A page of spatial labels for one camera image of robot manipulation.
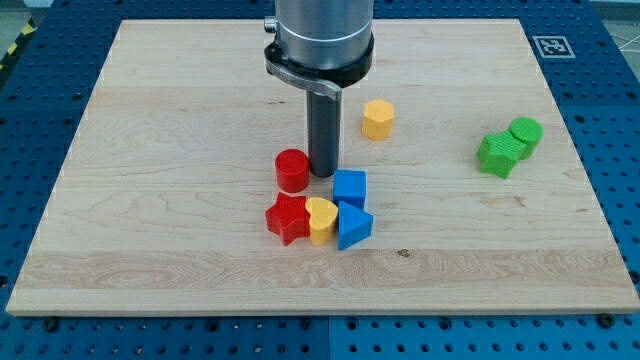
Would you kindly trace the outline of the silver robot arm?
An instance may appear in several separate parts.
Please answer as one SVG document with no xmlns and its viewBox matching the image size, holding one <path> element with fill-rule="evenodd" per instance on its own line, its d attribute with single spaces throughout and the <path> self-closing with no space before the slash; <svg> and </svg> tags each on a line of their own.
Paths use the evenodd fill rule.
<svg viewBox="0 0 640 360">
<path fill-rule="evenodd" d="M 338 102 L 369 71 L 373 0 L 276 0 L 264 19 L 274 34 L 266 70 L 286 84 Z"/>
</svg>

